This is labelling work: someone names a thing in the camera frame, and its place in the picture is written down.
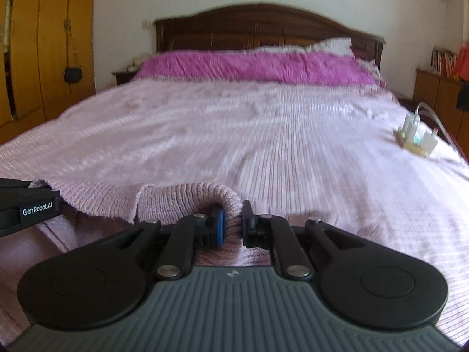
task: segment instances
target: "yellow wooden wardrobe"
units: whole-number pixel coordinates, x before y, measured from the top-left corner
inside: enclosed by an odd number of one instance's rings
[[[0,0],[0,144],[95,93],[92,18],[93,0]],[[64,81],[67,65],[81,81]]]

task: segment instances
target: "wall socket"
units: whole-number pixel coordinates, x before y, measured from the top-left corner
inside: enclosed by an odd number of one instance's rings
[[[150,20],[144,20],[144,22],[142,23],[143,29],[151,29],[152,26],[153,22],[151,22]]]

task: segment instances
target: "dark wooden headboard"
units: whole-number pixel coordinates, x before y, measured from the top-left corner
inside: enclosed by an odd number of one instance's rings
[[[192,16],[156,20],[156,51],[242,50],[306,46],[350,37],[356,56],[380,66],[384,38],[349,29],[319,14],[276,4],[231,5]]]

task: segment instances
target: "black handbag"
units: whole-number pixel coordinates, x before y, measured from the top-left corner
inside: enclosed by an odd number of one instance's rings
[[[70,43],[72,45],[73,54],[75,58],[75,62],[78,64],[78,67],[70,67],[69,64],[69,55],[67,54],[67,67],[63,72],[63,78],[66,83],[78,83],[83,79],[83,70],[81,69],[80,60],[78,59],[77,49],[75,48],[75,44],[73,42],[73,34],[72,28],[70,25],[70,20],[64,20],[63,22],[65,29],[67,30],[67,34],[70,34]]]

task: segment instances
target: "white cable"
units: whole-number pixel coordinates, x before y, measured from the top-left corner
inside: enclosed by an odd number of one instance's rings
[[[445,135],[445,138],[447,139],[448,143],[456,151],[456,153],[461,158],[461,160],[464,160],[463,156],[459,152],[458,147],[456,146],[456,144],[454,144],[453,139],[448,135],[448,132],[446,131],[445,126],[443,125],[443,123],[441,123],[441,120],[439,119],[438,115],[432,110],[432,108],[428,104],[426,104],[424,102],[420,102],[417,106],[417,109],[415,110],[415,114],[418,115],[418,110],[421,107],[423,107],[425,109],[425,111],[423,111],[421,113],[421,115],[427,116],[430,119],[433,119],[437,123],[437,125],[440,128],[440,130],[442,131],[443,135]]]

